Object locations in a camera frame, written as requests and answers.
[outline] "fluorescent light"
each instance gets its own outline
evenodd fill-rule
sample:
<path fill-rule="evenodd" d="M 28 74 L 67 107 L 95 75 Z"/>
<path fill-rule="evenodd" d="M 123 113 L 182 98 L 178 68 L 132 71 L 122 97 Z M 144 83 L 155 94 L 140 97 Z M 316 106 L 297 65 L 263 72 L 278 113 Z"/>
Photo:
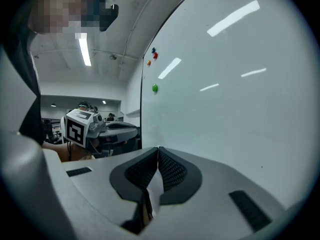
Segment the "fluorescent light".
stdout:
<path fill-rule="evenodd" d="M 240 9 L 234 11 L 230 15 L 228 15 L 223 20 L 219 21 L 215 24 L 212 28 L 210 28 L 207 33 L 214 37 L 219 34 L 221 31 L 230 27 L 232 24 L 236 23 L 237 21 L 241 20 L 244 16 L 253 13 L 260 9 L 259 3 L 257 0 L 248 3 L 247 5 L 241 7 Z"/>
<path fill-rule="evenodd" d="M 207 87 L 205 87 L 205 88 L 201 89 L 201 90 L 200 90 L 200 92 L 203 92 L 203 91 L 205 91 L 205 90 L 208 90 L 208 89 L 213 88 L 213 87 L 216 87 L 216 86 L 219 86 L 219 84 L 218 84 L 218 83 L 216 83 L 216 84 L 213 84 L 213 85 L 207 86 Z"/>
<path fill-rule="evenodd" d="M 250 76 L 250 75 L 253 75 L 253 74 L 257 74 L 257 73 L 264 72 L 264 71 L 266 71 L 266 70 L 267 70 L 266 68 L 263 68 L 263 69 L 259 69 L 259 70 L 251 71 L 251 72 L 248 72 L 248 73 L 242 74 L 242 75 L 241 75 L 241 77 L 242 77 L 242 78 L 244 78 L 244 77 L 247 77 L 247 76 Z"/>
<path fill-rule="evenodd" d="M 171 70 L 173 70 L 176 66 L 178 66 L 178 64 L 181 62 L 181 59 L 179 58 L 175 58 L 170 64 L 169 66 L 167 66 L 165 68 L 164 71 L 162 71 L 162 73 L 158 76 L 159 79 L 164 79 L 166 77 L 166 75 L 168 75 L 170 73 Z"/>
<path fill-rule="evenodd" d="M 87 33 L 81 33 L 79 38 L 80 49 L 83 57 L 84 64 L 86 66 L 91 66 L 88 43 L 87 43 Z"/>

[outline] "whiteboard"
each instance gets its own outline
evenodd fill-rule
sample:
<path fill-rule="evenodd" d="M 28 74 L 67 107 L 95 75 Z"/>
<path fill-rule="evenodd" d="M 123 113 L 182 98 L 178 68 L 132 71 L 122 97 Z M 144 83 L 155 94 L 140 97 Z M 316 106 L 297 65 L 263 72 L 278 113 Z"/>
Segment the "whiteboard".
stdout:
<path fill-rule="evenodd" d="M 142 146 L 229 165 L 288 208 L 319 173 L 319 68 L 290 0 L 185 0 L 144 55 Z"/>

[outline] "ceiling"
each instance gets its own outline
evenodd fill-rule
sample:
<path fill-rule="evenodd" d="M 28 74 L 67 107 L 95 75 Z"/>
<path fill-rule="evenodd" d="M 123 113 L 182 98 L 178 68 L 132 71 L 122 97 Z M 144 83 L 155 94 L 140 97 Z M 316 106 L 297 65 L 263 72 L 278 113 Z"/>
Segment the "ceiling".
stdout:
<path fill-rule="evenodd" d="M 68 96 L 53 96 L 53 95 L 41 95 L 41 106 L 50 107 L 54 103 L 58 108 L 75 108 L 80 102 L 86 101 L 91 106 L 101 108 L 103 106 L 117 107 L 120 101 L 98 99 L 98 98 L 87 98 L 87 97 L 68 97 Z"/>
<path fill-rule="evenodd" d="M 31 53 L 40 84 L 76 76 L 92 82 L 92 75 L 114 82 L 127 82 L 147 45 L 181 0 L 108 0 L 119 6 L 117 19 L 105 31 L 88 28 L 87 41 L 92 66 L 85 66 L 74 33 L 38 34 Z"/>

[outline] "green magnet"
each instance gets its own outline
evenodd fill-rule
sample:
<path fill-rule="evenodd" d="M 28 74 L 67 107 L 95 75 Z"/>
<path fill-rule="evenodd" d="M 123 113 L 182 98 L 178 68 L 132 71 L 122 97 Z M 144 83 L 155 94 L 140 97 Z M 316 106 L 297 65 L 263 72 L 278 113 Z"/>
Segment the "green magnet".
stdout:
<path fill-rule="evenodd" d="M 158 91 L 158 85 L 156 83 L 154 83 L 152 85 L 152 91 L 157 92 Z"/>

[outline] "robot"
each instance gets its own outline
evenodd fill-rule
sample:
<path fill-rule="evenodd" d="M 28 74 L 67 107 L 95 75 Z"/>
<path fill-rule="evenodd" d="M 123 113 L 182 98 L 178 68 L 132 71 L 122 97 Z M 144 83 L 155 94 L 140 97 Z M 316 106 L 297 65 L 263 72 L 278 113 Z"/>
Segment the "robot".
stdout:
<path fill-rule="evenodd" d="M 60 121 L 62 135 L 70 142 L 87 149 L 95 157 L 112 155 L 114 146 L 134 138 L 137 127 L 126 122 L 104 122 L 100 113 L 74 109 Z M 93 140 L 99 140 L 99 146 Z"/>

